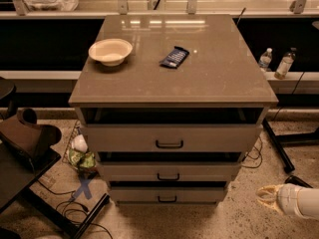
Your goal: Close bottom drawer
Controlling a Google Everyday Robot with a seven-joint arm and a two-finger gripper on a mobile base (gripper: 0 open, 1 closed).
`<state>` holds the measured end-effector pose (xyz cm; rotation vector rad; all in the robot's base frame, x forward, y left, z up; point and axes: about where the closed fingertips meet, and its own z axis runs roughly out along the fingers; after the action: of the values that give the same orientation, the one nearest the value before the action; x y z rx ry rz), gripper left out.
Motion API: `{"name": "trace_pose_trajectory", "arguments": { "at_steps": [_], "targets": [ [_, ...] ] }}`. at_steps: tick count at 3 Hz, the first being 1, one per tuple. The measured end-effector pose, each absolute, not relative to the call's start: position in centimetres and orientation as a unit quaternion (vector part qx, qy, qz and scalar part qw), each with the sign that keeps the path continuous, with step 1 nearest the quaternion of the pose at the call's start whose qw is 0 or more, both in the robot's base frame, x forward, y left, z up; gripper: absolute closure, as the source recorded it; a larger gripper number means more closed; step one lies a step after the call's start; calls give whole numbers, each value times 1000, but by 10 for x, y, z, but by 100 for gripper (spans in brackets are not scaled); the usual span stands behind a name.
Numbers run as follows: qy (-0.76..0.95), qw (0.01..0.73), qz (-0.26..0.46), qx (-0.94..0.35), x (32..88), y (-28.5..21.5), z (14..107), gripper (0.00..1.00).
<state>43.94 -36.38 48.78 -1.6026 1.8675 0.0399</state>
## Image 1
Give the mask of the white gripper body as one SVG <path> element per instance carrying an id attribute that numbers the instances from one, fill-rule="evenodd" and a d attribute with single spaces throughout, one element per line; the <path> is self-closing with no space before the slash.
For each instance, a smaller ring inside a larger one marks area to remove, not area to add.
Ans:
<path id="1" fill-rule="evenodd" d="M 294 184 L 283 184 L 277 192 L 277 203 L 284 214 L 289 216 L 302 217 L 298 206 L 298 193 L 301 186 Z"/>

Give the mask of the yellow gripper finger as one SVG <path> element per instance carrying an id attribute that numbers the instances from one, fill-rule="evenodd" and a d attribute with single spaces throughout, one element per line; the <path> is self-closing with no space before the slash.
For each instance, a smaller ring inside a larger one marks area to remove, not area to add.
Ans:
<path id="1" fill-rule="evenodd" d="M 257 201 L 265 207 L 282 213 L 283 210 L 278 203 L 278 192 L 280 188 L 281 185 L 267 185 L 259 188 L 256 191 Z"/>

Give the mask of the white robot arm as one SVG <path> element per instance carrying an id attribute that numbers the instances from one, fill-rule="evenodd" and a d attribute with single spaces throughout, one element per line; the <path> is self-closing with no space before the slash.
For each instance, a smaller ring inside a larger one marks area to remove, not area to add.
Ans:
<path id="1" fill-rule="evenodd" d="M 291 183 L 267 185 L 256 191 L 257 201 L 282 215 L 319 219 L 319 189 Z"/>

